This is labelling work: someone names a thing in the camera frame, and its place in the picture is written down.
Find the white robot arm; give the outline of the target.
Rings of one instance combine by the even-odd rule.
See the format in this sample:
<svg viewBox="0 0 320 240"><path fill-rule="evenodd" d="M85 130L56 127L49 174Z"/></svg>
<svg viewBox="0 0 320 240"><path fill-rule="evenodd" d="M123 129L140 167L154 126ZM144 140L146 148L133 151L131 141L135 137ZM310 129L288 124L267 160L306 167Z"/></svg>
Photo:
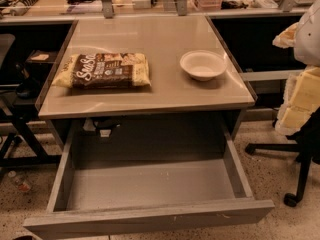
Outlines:
<svg viewBox="0 0 320 240"><path fill-rule="evenodd" d="M279 48L293 48L294 58L306 65L299 73L290 74L277 114L275 129L292 135L311 118L320 107L320 0L316 0L297 23L290 25L272 44Z"/></svg>

